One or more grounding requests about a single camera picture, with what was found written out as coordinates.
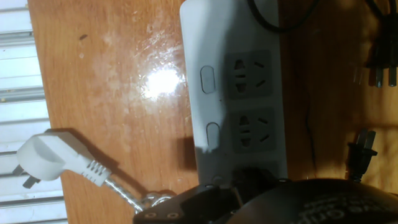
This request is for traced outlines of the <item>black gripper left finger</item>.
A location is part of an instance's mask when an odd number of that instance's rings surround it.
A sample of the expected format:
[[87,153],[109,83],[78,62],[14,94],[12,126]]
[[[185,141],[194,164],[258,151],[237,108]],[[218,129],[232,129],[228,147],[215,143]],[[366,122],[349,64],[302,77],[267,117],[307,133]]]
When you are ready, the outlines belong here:
[[133,224],[227,223],[243,206],[243,188],[198,185],[138,213]]

